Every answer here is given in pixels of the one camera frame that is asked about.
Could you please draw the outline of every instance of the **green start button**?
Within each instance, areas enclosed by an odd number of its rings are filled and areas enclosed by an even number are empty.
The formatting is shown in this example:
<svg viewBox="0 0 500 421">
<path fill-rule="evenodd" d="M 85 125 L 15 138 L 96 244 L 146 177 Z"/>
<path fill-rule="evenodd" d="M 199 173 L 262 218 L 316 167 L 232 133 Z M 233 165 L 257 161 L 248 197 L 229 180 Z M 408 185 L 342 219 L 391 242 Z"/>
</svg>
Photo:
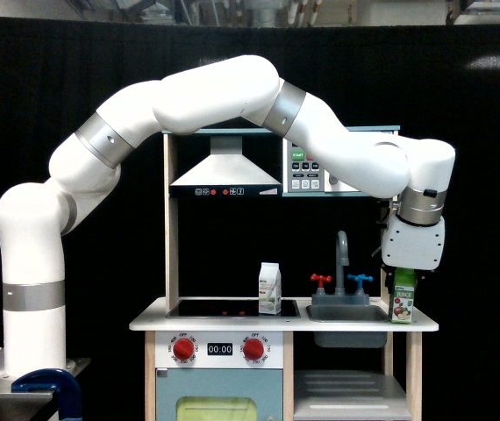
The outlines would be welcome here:
<svg viewBox="0 0 500 421">
<path fill-rule="evenodd" d="M 293 151 L 293 161 L 304 161 L 304 151 Z"/>
</svg>

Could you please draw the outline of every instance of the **blue clamp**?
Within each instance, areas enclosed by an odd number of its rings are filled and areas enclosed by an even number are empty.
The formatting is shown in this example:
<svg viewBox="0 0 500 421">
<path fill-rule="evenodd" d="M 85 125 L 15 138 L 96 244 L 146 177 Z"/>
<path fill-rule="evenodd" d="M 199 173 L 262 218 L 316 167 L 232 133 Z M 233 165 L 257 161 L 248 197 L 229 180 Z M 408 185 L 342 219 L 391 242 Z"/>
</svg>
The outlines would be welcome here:
<svg viewBox="0 0 500 421">
<path fill-rule="evenodd" d="M 60 421 L 82 421 L 81 387 L 72 374 L 44 368 L 23 375 L 12 383 L 12 393 L 49 391 L 57 394 Z"/>
<path fill-rule="evenodd" d="M 365 276 L 364 274 L 348 275 L 347 279 L 353 279 L 354 281 L 356 281 L 357 282 L 357 290 L 360 290 L 360 289 L 363 289 L 363 281 L 372 282 L 373 276 Z"/>
</svg>

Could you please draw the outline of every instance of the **black cooktop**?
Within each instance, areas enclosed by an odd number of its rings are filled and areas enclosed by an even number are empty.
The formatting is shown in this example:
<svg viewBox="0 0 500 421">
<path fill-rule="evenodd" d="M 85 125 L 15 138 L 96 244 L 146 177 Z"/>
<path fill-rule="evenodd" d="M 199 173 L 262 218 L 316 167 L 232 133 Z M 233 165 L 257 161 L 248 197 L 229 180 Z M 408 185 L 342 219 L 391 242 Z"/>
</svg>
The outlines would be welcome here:
<svg viewBox="0 0 500 421">
<path fill-rule="evenodd" d="M 258 300 L 181 300 L 167 318 L 299 318 L 295 300 L 282 300 L 281 312 L 260 314 Z"/>
</svg>

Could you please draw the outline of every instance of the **white countertop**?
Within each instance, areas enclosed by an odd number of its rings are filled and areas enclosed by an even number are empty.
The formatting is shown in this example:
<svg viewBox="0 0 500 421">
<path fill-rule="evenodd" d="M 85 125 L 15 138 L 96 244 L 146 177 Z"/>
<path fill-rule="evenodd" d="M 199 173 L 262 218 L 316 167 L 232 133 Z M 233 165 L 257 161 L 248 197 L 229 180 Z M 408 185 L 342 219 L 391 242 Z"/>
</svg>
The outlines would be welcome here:
<svg viewBox="0 0 500 421">
<path fill-rule="evenodd" d="M 210 299 L 214 297 L 182 297 L 182 299 Z M 166 298 L 158 298 L 135 318 L 129 328 L 132 331 L 287 331 L 287 332 L 436 332 L 439 325 L 414 307 L 411 325 L 382 322 L 315 322 L 309 319 L 306 307 L 310 298 L 290 298 L 296 301 L 300 318 L 266 316 L 240 318 L 166 318 Z M 370 305 L 377 305 L 385 312 L 388 305 L 378 297 L 369 299 Z"/>
</svg>

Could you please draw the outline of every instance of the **milk carton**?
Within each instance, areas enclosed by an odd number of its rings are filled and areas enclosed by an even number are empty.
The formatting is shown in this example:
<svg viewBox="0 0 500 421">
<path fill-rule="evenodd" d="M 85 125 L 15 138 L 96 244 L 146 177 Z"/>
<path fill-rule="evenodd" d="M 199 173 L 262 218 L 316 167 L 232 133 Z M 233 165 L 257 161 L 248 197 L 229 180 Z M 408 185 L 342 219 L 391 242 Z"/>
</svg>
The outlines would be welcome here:
<svg viewBox="0 0 500 421">
<path fill-rule="evenodd" d="M 411 323 L 417 283 L 414 269 L 396 268 L 394 288 L 389 298 L 389 320 L 392 323 Z"/>
<path fill-rule="evenodd" d="M 279 263 L 261 263 L 258 278 L 258 312 L 277 314 L 282 310 L 282 273 Z"/>
</svg>

